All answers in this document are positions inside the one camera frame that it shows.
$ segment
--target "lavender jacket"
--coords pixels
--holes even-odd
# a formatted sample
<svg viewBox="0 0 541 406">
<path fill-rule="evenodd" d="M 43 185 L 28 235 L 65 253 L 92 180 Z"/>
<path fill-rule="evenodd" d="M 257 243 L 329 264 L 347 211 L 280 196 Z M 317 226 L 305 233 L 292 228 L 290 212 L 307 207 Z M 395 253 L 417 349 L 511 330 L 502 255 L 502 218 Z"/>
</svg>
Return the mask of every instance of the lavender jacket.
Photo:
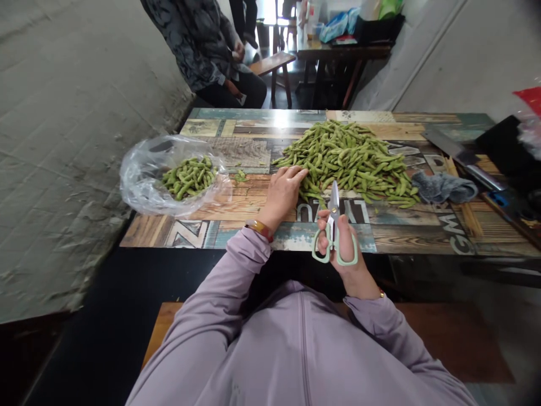
<svg viewBox="0 0 541 406">
<path fill-rule="evenodd" d="M 271 254 L 243 228 L 175 315 L 127 405 L 475 405 L 387 298 L 346 297 L 364 328 L 289 281 L 248 320 L 241 303 Z"/>
</svg>

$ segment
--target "pile of edamame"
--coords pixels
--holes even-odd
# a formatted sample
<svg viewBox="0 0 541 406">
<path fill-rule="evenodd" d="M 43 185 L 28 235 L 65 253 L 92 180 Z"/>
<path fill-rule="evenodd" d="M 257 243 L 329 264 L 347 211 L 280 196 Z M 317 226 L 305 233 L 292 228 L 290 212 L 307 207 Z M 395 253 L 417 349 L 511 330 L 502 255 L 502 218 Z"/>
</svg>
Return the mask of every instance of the pile of edamame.
<svg viewBox="0 0 541 406">
<path fill-rule="evenodd" d="M 410 208 L 420 202 L 418 189 L 406 174 L 404 156 L 390 154 L 387 145 L 357 123 L 330 120 L 314 124 L 272 163 L 309 170 L 299 190 L 306 202 L 317 198 L 325 207 L 321 193 L 336 180 L 340 189 L 360 193 L 368 204 L 385 199 L 401 209 Z"/>
<path fill-rule="evenodd" d="M 164 173 L 162 183 L 173 195 L 175 200 L 182 200 L 189 196 L 197 196 L 205 191 L 218 172 L 218 168 L 212 167 L 208 156 L 190 158 L 184 160 L 174 169 Z"/>
</svg>

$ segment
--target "bench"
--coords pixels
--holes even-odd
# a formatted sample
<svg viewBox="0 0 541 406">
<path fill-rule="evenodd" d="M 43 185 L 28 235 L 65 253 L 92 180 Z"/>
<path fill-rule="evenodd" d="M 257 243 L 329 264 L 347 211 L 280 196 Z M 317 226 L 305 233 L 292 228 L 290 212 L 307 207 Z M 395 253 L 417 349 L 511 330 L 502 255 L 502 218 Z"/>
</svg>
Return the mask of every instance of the bench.
<svg viewBox="0 0 541 406">
<path fill-rule="evenodd" d="M 291 108 L 291 87 L 289 84 L 289 74 L 287 72 L 287 64 L 294 61 L 295 55 L 288 54 L 286 52 L 280 51 L 277 54 L 269 56 L 268 58 L 261 59 L 256 63 L 250 65 L 250 70 L 258 76 L 266 75 L 269 72 L 272 72 L 272 79 L 270 81 L 270 100 L 272 103 L 276 103 L 275 94 L 276 94 L 276 77 L 278 76 L 278 69 L 282 68 L 283 72 L 283 86 L 286 89 L 287 95 L 287 108 Z"/>
<path fill-rule="evenodd" d="M 348 319 L 349 308 L 336 303 Z M 143 367 L 161 345 L 181 302 L 165 302 L 159 309 Z M 507 363 L 481 313 L 471 303 L 396 303 L 430 354 L 463 382 L 514 383 Z"/>
</svg>

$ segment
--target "patterned jacket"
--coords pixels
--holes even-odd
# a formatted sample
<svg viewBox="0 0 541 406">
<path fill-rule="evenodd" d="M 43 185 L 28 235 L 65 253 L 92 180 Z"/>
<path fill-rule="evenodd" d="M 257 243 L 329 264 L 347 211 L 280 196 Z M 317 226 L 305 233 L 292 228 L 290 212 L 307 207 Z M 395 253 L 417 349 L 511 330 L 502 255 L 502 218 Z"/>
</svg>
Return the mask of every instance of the patterned jacket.
<svg viewBox="0 0 541 406">
<path fill-rule="evenodd" d="M 233 60 L 239 41 L 216 0 L 141 0 L 143 8 L 162 33 L 192 92 L 225 79 L 238 80 L 250 73 Z"/>
</svg>

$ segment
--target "green-handled scissors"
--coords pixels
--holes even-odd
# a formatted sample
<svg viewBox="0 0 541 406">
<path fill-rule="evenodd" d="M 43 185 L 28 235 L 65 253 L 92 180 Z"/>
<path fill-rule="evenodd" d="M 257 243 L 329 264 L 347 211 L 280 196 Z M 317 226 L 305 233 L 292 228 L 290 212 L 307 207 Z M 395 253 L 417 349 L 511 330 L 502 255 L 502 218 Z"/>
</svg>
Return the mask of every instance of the green-handled scissors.
<svg viewBox="0 0 541 406">
<path fill-rule="evenodd" d="M 340 231 L 338 230 L 338 218 L 340 217 L 340 198 L 338 195 L 338 184 L 336 181 L 332 183 L 332 191 L 331 191 L 331 200 L 329 201 L 329 210 L 331 211 L 331 214 L 329 216 L 329 219 L 327 221 L 327 226 L 325 227 L 325 232 L 327 233 L 327 239 L 329 241 L 329 244 L 327 246 L 327 253 L 323 258 L 320 258 L 317 256 L 317 239 L 320 236 L 320 233 L 323 230 L 318 230 L 315 237 L 314 237 L 314 244 L 312 246 L 312 256 L 316 258 L 318 261 L 327 263 L 330 260 L 331 257 L 331 249 L 334 249 L 336 251 L 336 261 L 342 265 L 355 265 L 357 263 L 357 241 L 355 240 L 355 237 L 353 234 L 351 234 L 351 238 L 353 240 L 353 248 L 355 251 L 355 256 L 353 257 L 353 261 L 346 262 L 342 259 L 340 256 Z"/>
</svg>

